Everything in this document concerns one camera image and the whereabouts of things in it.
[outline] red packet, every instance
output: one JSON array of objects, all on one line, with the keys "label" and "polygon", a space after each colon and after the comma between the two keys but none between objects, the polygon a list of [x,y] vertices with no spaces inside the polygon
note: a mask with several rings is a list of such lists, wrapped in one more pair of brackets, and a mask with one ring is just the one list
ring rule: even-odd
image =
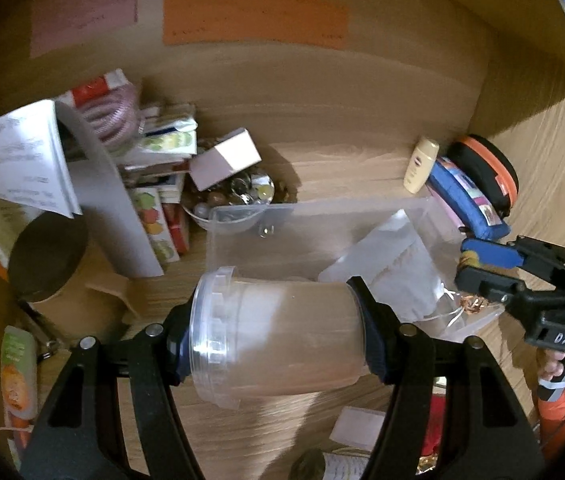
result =
[{"label": "red packet", "polygon": [[180,204],[163,203],[162,207],[171,238],[182,256],[189,252],[189,217]]}]

